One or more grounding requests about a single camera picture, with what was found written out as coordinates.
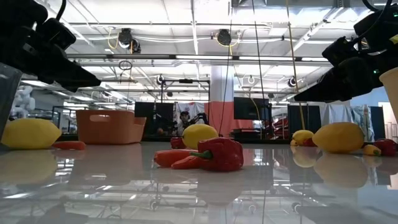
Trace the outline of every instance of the ceiling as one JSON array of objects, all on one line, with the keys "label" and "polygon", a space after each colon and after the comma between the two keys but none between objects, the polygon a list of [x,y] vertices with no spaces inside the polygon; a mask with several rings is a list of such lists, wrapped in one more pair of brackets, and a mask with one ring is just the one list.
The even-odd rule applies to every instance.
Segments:
[{"label": "ceiling", "polygon": [[[37,2],[43,4],[52,17],[55,17],[61,4],[61,0],[37,0]],[[345,36],[350,39],[355,36],[353,25],[367,16],[370,11],[361,1],[291,0],[290,2],[294,56],[316,57],[316,60],[321,60],[321,62],[296,64],[299,88],[305,88],[331,68],[327,61],[318,58],[322,56],[322,51],[339,37]],[[285,1],[268,0],[266,3],[267,5],[263,0],[254,1],[255,13],[253,13],[251,0],[68,0],[62,22],[78,40],[67,49],[67,53],[71,60],[80,62],[86,70],[103,80],[103,85],[82,89],[78,93],[64,91],[57,85],[37,87],[62,90],[62,93],[70,96],[83,95],[98,101],[109,101],[112,98],[104,99],[101,97],[102,94],[95,90],[113,91],[113,88],[123,96],[128,94],[129,100],[132,101],[153,101],[160,98],[160,93],[148,94],[145,91],[159,89],[156,79],[160,74],[164,78],[174,80],[181,78],[209,80],[211,66],[226,65],[226,60],[210,60],[207,56],[228,55],[228,47],[217,43],[215,35],[219,29],[230,27],[233,40],[232,55],[258,56],[257,31],[260,56],[291,57]],[[132,29],[133,37],[141,45],[141,56],[145,54],[206,56],[201,60],[152,60],[150,57],[129,59],[133,68],[123,72],[118,68],[118,63],[122,60],[120,57],[113,60],[103,58],[106,58],[105,54],[130,55],[128,50],[120,46],[112,49],[116,44],[118,32],[121,28],[127,27]],[[95,59],[87,54],[101,54],[103,57]],[[235,60],[228,64],[233,65],[231,67],[234,69],[236,95],[250,93],[251,97],[261,97],[261,94],[250,92],[261,91],[259,82],[261,76],[265,92],[280,92],[276,94],[277,100],[286,97],[286,93],[294,91],[287,85],[288,79],[294,75],[293,63],[289,59],[262,60],[262,74],[259,72],[257,58]],[[169,86],[169,90],[175,90],[174,96],[169,99],[207,100],[208,95],[204,92],[208,89],[206,85],[177,83],[175,86]],[[186,90],[192,93],[181,93]]]}]

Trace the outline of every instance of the carrot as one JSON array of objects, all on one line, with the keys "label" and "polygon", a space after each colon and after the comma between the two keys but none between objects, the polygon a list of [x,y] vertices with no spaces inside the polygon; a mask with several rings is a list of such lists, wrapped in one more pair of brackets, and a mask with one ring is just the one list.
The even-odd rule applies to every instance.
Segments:
[{"label": "carrot", "polygon": [[154,161],[161,167],[171,167],[174,162],[180,161],[196,150],[172,149],[155,152]]},{"label": "carrot", "polygon": [[76,149],[76,150],[86,149],[86,144],[82,141],[61,141],[52,144],[52,146],[59,149]]},{"label": "carrot", "polygon": [[199,169],[203,159],[197,156],[188,156],[180,161],[174,162],[172,169]]}]

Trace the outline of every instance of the orange basket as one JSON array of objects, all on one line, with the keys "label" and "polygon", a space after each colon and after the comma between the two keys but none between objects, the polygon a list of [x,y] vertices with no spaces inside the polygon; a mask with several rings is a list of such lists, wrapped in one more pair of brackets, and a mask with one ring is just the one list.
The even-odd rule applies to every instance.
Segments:
[{"label": "orange basket", "polygon": [[79,141],[86,144],[130,144],[141,142],[147,118],[132,111],[78,110]]}]

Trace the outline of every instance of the pepper stem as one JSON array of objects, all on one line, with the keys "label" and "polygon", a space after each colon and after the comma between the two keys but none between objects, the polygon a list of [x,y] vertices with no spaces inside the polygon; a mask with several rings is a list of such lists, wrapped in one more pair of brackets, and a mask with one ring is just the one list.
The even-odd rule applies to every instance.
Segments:
[{"label": "pepper stem", "polygon": [[199,153],[199,152],[190,152],[191,156],[196,156],[202,159],[212,159],[213,158],[213,154],[211,153],[210,150],[204,151],[203,153]]}]

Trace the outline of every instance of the person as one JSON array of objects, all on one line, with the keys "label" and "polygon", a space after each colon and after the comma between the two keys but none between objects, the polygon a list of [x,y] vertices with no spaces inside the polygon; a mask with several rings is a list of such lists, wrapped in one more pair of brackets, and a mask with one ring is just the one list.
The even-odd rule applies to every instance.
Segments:
[{"label": "person", "polygon": [[184,132],[185,128],[187,128],[190,123],[190,115],[188,111],[183,111],[180,113],[180,119],[181,121],[177,124],[177,135],[182,136],[182,133]]}]

